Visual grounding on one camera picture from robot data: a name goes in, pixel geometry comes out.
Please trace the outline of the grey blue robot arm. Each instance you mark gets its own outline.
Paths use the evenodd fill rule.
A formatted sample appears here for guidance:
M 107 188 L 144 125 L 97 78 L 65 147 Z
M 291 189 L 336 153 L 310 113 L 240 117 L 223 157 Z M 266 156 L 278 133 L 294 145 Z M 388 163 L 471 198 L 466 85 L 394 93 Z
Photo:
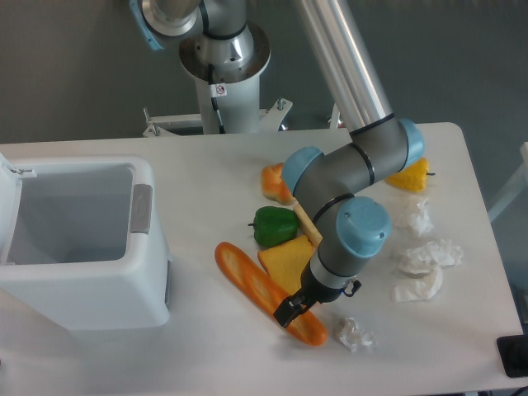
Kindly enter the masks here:
M 295 6 L 351 142 L 329 154 L 302 148 L 285 161 L 282 178 L 323 239 L 300 289 L 271 311 L 283 327 L 316 303 L 354 294 L 356 274 L 390 231 L 384 208 L 358 194 L 424 152 L 416 125 L 394 117 L 347 3 Z M 179 41 L 181 63 L 196 83 L 205 133 L 262 130 L 259 78 L 270 46 L 248 21 L 245 2 L 133 1 L 130 8 L 152 50 Z

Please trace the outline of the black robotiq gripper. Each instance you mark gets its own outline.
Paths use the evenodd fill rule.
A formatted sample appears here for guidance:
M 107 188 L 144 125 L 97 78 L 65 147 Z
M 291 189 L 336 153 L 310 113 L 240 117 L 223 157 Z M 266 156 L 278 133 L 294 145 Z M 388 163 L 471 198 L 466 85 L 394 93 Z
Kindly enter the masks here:
M 329 303 L 341 295 L 352 297 L 361 288 L 361 282 L 355 276 L 346 280 L 344 285 L 328 287 L 316 279 L 310 266 L 302 271 L 300 280 L 300 289 L 294 295 L 286 297 L 273 313 L 274 318 L 283 328 L 288 328 L 295 319 L 309 311 L 316 303 Z

